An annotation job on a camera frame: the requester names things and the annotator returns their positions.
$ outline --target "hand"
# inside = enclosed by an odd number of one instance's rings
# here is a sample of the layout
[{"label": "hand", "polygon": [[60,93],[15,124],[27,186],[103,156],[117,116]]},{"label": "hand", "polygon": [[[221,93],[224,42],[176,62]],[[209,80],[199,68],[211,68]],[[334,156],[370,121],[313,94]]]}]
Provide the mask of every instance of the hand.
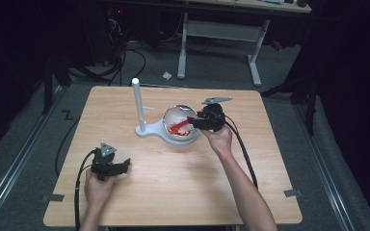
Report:
[{"label": "hand", "polygon": [[89,207],[95,206],[102,209],[107,203],[117,176],[109,177],[106,181],[97,179],[97,175],[91,169],[86,171],[85,193]]},{"label": "hand", "polygon": [[232,131],[227,125],[218,132],[208,130],[200,130],[200,132],[206,136],[212,149],[219,157],[231,155]]}]

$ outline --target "red object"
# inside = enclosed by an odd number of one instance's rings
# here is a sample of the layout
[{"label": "red object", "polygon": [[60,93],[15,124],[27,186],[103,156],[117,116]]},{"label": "red object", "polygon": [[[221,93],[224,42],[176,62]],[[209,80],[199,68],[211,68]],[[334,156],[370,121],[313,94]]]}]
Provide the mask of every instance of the red object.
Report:
[{"label": "red object", "polygon": [[170,127],[170,129],[171,129],[173,132],[176,132],[176,131],[178,131],[178,130],[179,130],[179,128],[181,128],[181,127],[183,127],[183,126],[185,126],[185,125],[187,125],[187,124],[188,124],[188,119],[185,119],[185,120],[183,120],[182,122],[177,123],[177,124],[175,124],[175,125],[171,126],[171,127]]}]

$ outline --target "right arm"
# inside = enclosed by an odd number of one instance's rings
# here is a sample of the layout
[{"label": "right arm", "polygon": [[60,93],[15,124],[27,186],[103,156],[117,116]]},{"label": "right arm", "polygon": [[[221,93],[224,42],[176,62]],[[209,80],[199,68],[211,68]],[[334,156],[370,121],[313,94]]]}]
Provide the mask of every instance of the right arm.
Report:
[{"label": "right arm", "polygon": [[218,132],[201,130],[224,167],[239,215],[248,230],[278,230],[272,212],[251,179],[231,152],[232,132],[224,126]]}]

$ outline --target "right hand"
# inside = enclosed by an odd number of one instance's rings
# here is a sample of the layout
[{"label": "right hand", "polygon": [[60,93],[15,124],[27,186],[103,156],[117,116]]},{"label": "right hand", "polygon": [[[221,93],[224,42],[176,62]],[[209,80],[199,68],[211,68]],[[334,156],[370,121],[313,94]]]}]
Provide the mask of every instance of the right hand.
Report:
[{"label": "right hand", "polygon": [[231,155],[232,131],[227,125],[218,132],[208,130],[200,130],[200,132],[206,136],[218,156]]}]

